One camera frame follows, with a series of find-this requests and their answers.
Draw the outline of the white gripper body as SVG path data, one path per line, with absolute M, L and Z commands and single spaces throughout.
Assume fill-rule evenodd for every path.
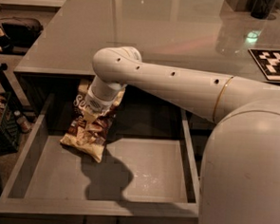
M 102 90 L 91 87 L 85 95 L 86 104 L 89 105 L 95 112 L 104 112 L 111 107 L 115 99 L 113 90 Z

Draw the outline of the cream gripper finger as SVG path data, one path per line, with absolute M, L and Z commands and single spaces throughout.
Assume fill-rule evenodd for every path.
M 84 112 L 84 120 L 88 123 L 93 123 L 98 117 L 97 113 L 94 113 L 92 111 L 85 111 Z

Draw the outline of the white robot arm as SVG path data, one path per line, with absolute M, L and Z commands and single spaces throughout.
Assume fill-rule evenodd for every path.
M 86 95 L 110 108 L 130 84 L 215 124 L 201 162 L 198 224 L 280 224 L 280 86 L 145 63 L 133 47 L 98 50 Z

